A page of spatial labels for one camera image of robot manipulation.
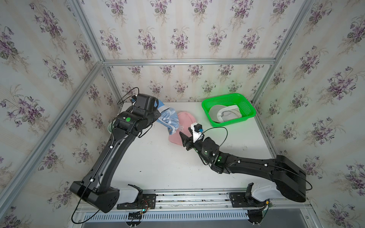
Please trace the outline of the pink baseball cap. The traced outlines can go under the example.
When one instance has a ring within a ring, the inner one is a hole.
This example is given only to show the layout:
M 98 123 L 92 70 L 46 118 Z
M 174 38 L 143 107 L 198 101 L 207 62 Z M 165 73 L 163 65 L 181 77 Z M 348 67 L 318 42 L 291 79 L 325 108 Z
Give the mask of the pink baseball cap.
M 196 118 L 188 112 L 179 112 L 179 127 L 176 132 L 168 137 L 169 142 L 182 146 L 182 140 L 179 135 L 180 132 L 184 133 L 186 136 L 191 137 L 192 134 L 188 130 L 191 124 L 196 122 Z

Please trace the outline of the light blue baseball cap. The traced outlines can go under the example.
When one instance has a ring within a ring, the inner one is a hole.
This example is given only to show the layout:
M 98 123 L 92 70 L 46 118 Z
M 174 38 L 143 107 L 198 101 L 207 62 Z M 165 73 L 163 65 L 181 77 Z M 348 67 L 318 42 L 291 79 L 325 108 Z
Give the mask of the light blue baseball cap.
M 169 135 L 173 135 L 180 127 L 178 114 L 174 108 L 165 105 L 161 100 L 158 100 L 158 111 L 161 116 L 157 122 L 165 126 L 168 130 Z

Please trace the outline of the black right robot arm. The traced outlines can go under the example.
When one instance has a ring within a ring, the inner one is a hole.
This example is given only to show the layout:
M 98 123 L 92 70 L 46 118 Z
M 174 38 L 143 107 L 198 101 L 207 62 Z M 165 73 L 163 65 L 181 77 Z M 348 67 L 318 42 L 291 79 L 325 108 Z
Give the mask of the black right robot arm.
M 183 147 L 187 151 L 193 149 L 199 155 L 204 165 L 218 174 L 246 174 L 264 178 L 269 181 L 267 186 L 249 184 L 247 193 L 256 201 L 265 201 L 283 196 L 295 202 L 305 202 L 307 192 L 306 173 L 284 155 L 274 159 L 242 158 L 220 151 L 219 145 L 210 137 L 194 140 L 179 133 Z

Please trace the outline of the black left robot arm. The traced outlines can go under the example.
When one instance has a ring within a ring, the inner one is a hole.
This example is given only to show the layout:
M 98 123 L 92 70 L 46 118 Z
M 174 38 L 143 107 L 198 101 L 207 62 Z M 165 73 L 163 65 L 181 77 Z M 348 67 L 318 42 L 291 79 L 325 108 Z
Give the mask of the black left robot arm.
M 126 150 L 142 131 L 151 126 L 161 113 L 155 111 L 123 111 L 113 123 L 111 136 L 96 163 L 70 191 L 98 210 L 108 213 L 117 204 L 120 190 L 111 187 L 115 171 Z

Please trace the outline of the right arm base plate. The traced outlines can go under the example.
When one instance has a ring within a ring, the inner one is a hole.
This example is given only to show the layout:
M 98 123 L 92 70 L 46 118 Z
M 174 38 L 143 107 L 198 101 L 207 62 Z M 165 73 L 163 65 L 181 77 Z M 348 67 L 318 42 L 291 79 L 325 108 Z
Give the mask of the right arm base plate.
M 266 201 L 258 201 L 246 192 L 231 192 L 229 199 L 233 208 L 262 208 L 266 207 Z

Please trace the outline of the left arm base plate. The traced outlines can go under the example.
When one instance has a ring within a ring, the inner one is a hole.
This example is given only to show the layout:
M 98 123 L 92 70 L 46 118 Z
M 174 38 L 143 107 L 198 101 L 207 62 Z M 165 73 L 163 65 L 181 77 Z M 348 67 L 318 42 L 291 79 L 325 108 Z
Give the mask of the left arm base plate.
M 117 205 L 118 210 L 149 210 L 156 207 L 156 194 L 143 194 L 136 198 L 133 203 L 122 203 Z

